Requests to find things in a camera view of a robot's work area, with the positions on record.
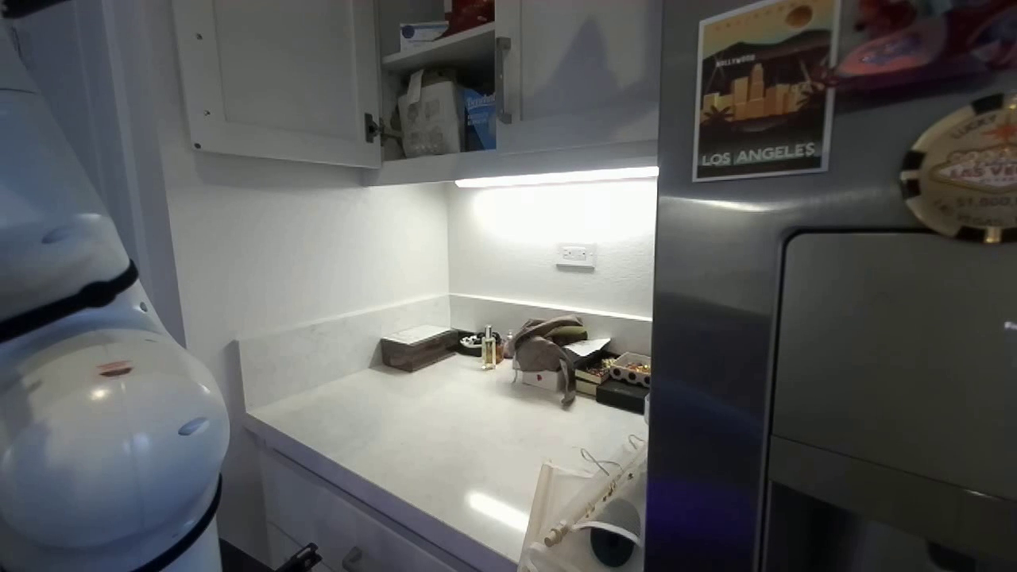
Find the white cabinet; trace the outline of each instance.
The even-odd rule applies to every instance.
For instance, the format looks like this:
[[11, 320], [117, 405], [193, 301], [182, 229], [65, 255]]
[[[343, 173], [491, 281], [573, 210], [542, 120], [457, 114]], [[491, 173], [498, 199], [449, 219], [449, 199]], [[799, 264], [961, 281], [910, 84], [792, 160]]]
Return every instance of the white cabinet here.
[[505, 149], [655, 149], [658, 0], [498, 0], [495, 27]]
[[372, 0], [174, 0], [198, 149], [377, 167]]
[[451, 572], [454, 567], [387, 527], [335, 485], [272, 451], [260, 454], [271, 567], [296, 548], [317, 542], [328, 572]]

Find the white robot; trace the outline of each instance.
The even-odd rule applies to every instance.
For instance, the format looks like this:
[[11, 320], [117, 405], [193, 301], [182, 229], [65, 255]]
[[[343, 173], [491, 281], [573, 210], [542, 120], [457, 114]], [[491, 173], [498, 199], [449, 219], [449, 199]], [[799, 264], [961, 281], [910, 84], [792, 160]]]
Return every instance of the white robot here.
[[224, 444], [0, 19], [0, 572], [217, 572]]

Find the upper cabinet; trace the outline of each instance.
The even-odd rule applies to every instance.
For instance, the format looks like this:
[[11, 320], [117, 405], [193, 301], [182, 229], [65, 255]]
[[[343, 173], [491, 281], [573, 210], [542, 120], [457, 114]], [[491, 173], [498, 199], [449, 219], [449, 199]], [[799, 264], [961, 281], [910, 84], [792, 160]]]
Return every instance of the upper cabinet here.
[[174, 0], [190, 142], [377, 167], [372, 0]]
[[498, 0], [503, 147], [655, 149], [658, 0]]
[[190, 140], [376, 173], [413, 156], [410, 109], [454, 91], [460, 123], [487, 129], [433, 163], [451, 173], [471, 149], [655, 153], [658, 0], [495, 0], [491, 17], [410, 46], [399, 30], [442, 21], [443, 0], [174, 0]]

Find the stainless steel refrigerator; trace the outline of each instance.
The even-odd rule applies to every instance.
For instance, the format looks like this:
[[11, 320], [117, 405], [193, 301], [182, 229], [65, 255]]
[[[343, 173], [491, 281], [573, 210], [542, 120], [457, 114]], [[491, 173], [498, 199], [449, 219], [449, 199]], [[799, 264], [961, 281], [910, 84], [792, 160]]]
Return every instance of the stainless steel refrigerator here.
[[696, 184], [696, 21], [732, 6], [663, 4], [647, 569], [1017, 569], [1017, 246], [932, 234], [895, 184], [1017, 76], [840, 105], [826, 173]]

